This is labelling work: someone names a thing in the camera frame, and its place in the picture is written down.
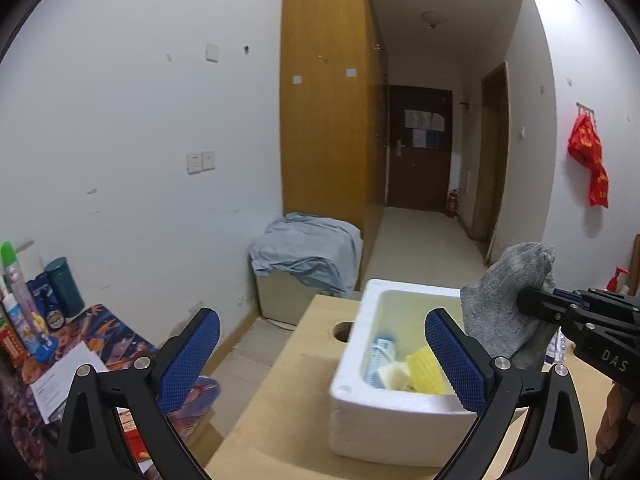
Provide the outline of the person's hand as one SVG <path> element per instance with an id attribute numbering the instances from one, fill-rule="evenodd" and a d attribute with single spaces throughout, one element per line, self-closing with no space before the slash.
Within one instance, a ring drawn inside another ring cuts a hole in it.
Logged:
<path id="1" fill-rule="evenodd" d="M 639 463 L 639 396 L 614 382 L 596 437 L 597 458 L 607 467 L 634 472 Z"/>

